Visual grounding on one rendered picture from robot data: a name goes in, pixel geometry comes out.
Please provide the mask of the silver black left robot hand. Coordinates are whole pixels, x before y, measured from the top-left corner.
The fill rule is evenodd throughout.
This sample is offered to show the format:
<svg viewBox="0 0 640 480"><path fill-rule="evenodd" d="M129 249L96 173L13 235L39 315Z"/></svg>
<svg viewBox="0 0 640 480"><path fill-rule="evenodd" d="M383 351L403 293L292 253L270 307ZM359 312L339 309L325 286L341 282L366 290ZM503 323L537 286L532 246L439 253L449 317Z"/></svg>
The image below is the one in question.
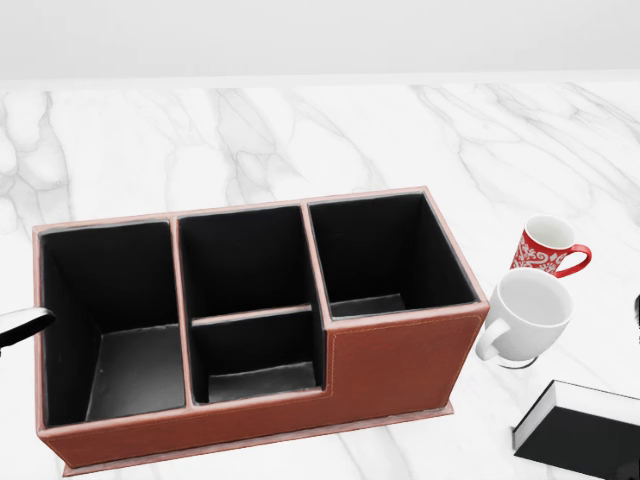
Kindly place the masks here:
<svg viewBox="0 0 640 480"><path fill-rule="evenodd" d="M0 355L2 349L43 331L56 320L53 312L33 307L0 315Z"/></svg>

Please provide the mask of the black book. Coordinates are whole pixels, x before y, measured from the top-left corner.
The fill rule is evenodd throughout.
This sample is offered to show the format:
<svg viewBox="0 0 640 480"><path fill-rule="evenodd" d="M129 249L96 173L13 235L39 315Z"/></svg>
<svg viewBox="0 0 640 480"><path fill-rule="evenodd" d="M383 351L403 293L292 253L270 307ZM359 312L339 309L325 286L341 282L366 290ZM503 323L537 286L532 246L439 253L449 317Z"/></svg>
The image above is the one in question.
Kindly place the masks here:
<svg viewBox="0 0 640 480"><path fill-rule="evenodd" d="M640 480L640 399L553 380L513 429L513 448L604 480Z"/></svg>

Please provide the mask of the red-brown desk caddy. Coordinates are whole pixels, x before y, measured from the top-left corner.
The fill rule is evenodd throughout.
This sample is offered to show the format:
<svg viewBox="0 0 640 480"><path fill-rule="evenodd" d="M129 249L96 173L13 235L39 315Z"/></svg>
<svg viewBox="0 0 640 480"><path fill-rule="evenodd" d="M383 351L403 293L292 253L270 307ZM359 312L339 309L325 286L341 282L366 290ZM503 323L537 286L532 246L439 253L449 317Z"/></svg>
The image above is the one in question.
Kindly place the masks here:
<svg viewBox="0 0 640 480"><path fill-rule="evenodd" d="M33 269L69 476L447 415L488 312L425 187L39 225Z"/></svg>

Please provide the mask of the plain white mug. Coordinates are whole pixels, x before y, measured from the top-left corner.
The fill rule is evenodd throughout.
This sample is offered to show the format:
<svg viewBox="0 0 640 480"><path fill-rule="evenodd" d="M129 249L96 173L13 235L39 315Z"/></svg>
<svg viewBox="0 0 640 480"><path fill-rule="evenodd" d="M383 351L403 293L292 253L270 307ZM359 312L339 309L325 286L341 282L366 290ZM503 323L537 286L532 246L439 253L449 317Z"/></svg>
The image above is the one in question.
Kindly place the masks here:
<svg viewBox="0 0 640 480"><path fill-rule="evenodd" d="M531 366L562 334L575 312L569 290L540 269L509 270L496 285L475 352L517 370Z"/></svg>

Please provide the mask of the red patterned mug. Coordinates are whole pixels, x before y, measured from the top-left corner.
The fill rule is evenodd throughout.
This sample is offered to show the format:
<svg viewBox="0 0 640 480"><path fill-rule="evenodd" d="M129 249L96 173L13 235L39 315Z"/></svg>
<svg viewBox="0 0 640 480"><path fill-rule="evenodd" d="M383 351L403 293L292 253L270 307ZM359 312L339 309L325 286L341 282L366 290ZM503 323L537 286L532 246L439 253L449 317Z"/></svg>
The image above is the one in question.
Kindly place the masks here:
<svg viewBox="0 0 640 480"><path fill-rule="evenodd" d="M574 253L582 253L585 258L561 269L563 260ZM525 222L510 268L535 268L563 278L584 269L591 259L591 250L576 242L575 230L569 223L553 215L538 214Z"/></svg>

